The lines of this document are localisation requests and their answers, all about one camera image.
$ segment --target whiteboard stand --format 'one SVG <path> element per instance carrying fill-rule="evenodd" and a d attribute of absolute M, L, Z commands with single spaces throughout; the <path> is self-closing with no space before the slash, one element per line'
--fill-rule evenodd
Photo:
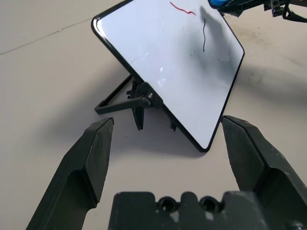
<path fill-rule="evenodd" d="M 132 80 L 132 89 L 127 91 L 127 100 L 124 102 L 110 105 L 110 101 Z M 107 114 L 124 109 L 132 109 L 135 124 L 140 131 L 144 124 L 144 110 L 149 107 L 161 108 L 163 100 L 146 82 L 141 82 L 129 75 L 114 91 L 105 98 L 95 111 L 101 114 Z M 176 126 L 172 123 L 172 129 L 175 131 Z"/>
<path fill-rule="evenodd" d="M 205 0 L 124 0 L 91 26 L 130 73 L 96 112 L 131 108 L 141 130 L 145 108 L 161 108 L 174 131 L 209 151 L 244 56 L 223 16 Z M 129 81 L 128 100 L 110 104 Z"/>

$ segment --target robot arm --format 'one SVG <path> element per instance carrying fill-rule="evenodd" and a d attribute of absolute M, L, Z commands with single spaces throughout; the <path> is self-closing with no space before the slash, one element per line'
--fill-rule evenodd
<path fill-rule="evenodd" d="M 307 7 L 307 0 L 208 0 L 212 8 L 219 12 L 239 17 L 243 11 L 263 5 L 264 10 L 271 10 L 272 16 L 283 16 L 285 20 L 307 23 L 307 19 L 289 9 L 289 4 Z"/>

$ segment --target white surface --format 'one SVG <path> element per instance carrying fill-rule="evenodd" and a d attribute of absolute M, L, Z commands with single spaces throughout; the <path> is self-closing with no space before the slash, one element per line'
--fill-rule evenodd
<path fill-rule="evenodd" d="M 76 0 L 71 7 L 77 20 L 71 24 L 84 20 L 84 13 L 95 16 L 118 2 Z M 0 21 L 1 31 L 11 26 L 20 41 L 19 28 L 27 28 L 29 35 L 41 30 L 26 22 L 52 15 L 49 7 L 35 5 L 39 10 L 20 16 L 15 10 L 22 3 L 14 0 L 11 7 L 0 8 L 10 15 Z M 70 22 L 71 13 L 61 14 L 67 10 L 62 1 L 53 3 L 55 18 L 61 15 L 61 23 Z M 17 29 L 12 18 L 20 23 Z M 306 24 L 272 18 L 262 7 L 226 19 L 246 55 L 225 114 L 256 125 L 307 184 Z M 45 26 L 56 24 L 50 19 Z M 10 33 L 1 35 L 11 39 Z M 64 154 L 101 118 L 94 107 L 128 73 L 93 34 L 90 21 L 0 55 L 0 70 L 0 229 L 24 230 Z M 118 100 L 124 98 L 125 92 Z M 200 155 L 180 131 L 173 133 L 159 111 L 145 113 L 140 133 L 131 110 L 109 116 L 115 125 L 105 187 L 83 230 L 107 230 L 113 197 L 121 191 L 151 191 L 157 200 L 179 200 L 185 191 L 220 199 L 223 192 L 238 189 L 221 126 L 210 151 Z"/>
<path fill-rule="evenodd" d="M 196 15 L 165 0 L 134 0 L 93 24 L 207 149 L 244 51 L 207 2 L 172 3 Z"/>

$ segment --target screw hole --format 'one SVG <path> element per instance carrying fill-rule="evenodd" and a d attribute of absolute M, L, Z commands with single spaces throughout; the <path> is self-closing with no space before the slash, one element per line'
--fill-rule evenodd
<path fill-rule="evenodd" d="M 162 209 L 166 213 L 171 213 L 178 209 L 178 204 L 176 200 L 166 196 L 159 200 L 158 207 L 160 207 L 160 209 Z"/>
<path fill-rule="evenodd" d="M 200 200 L 201 207 L 207 211 L 216 213 L 220 209 L 220 203 L 211 196 L 206 196 Z"/>

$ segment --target black marker line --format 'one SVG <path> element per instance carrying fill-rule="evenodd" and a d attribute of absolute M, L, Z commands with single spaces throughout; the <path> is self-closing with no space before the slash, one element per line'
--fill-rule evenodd
<path fill-rule="evenodd" d="M 203 38 L 204 38 L 203 47 L 202 47 L 203 52 L 205 52 L 205 43 L 206 43 L 205 25 L 206 25 L 206 19 L 204 19 L 203 29 L 202 29 L 202 31 L 203 31 Z"/>

